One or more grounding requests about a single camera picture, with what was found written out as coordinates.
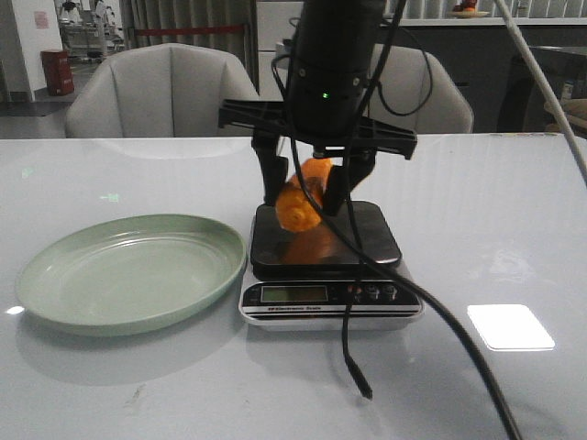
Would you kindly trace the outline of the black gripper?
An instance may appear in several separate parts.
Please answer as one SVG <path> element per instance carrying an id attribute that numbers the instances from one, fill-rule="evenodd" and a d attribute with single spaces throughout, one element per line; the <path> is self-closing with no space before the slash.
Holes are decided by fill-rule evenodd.
<path id="1" fill-rule="evenodd" d="M 369 70 L 326 69 L 294 61 L 281 101 L 223 101 L 220 127 L 253 130 L 251 146 L 260 164 L 266 204 L 276 203 L 287 176 L 288 159 L 278 154 L 280 137 L 311 145 L 319 158 L 348 154 L 328 174 L 323 196 L 327 215 L 336 215 L 352 190 L 371 174 L 376 153 L 412 157 L 414 131 L 363 114 L 371 98 Z"/>

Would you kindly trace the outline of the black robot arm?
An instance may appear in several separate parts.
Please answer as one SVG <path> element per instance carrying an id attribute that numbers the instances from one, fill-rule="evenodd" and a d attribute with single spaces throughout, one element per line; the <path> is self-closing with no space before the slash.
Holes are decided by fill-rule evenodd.
<path id="1" fill-rule="evenodd" d="M 278 155 L 280 137 L 309 144 L 317 158 L 341 157 L 327 180 L 324 210 L 335 215 L 346 195 L 371 172 L 378 152 L 410 159 L 412 130 L 364 115 L 390 48 L 371 56 L 382 24 L 383 1 L 306 1 L 293 35 L 281 101 L 225 100 L 220 126 L 253 130 L 264 184 L 264 202 L 276 204 L 288 171 Z"/>

